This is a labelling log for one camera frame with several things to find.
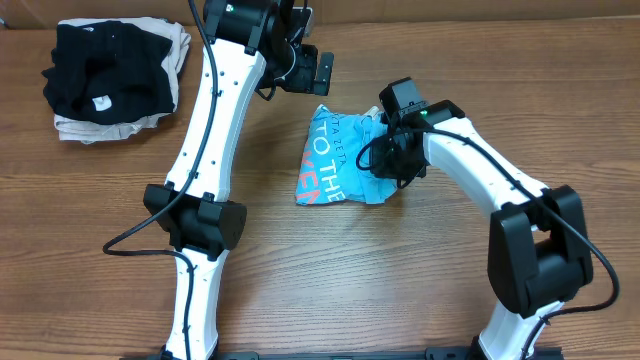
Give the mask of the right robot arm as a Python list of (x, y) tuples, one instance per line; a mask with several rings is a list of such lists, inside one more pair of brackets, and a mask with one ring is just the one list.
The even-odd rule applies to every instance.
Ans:
[(428, 359), (559, 359), (535, 343), (553, 316), (593, 280), (582, 202), (500, 155), (449, 100), (386, 100), (385, 134), (358, 156), (377, 177), (404, 185), (429, 166), (448, 175), (489, 218), (487, 274), (497, 298), (487, 326), (466, 347), (432, 348)]

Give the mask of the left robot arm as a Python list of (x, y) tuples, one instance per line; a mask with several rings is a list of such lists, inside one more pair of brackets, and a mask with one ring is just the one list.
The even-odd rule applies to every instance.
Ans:
[(208, 1), (196, 20), (203, 34), (202, 74), (180, 154), (144, 205), (168, 232), (176, 261), (173, 325), (162, 359), (213, 359), (224, 263), (247, 220), (233, 202), (231, 173), (253, 95), (277, 89), (325, 96), (334, 56), (303, 44), (313, 10), (291, 1)]

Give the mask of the light blue t-shirt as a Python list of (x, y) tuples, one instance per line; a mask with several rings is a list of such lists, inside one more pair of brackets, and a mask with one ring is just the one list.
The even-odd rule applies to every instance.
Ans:
[(327, 205), (354, 201), (384, 203), (396, 191), (394, 180), (377, 178), (360, 150), (386, 133), (383, 112), (376, 106), (363, 114), (342, 114), (320, 105), (311, 117), (295, 191), (299, 205)]

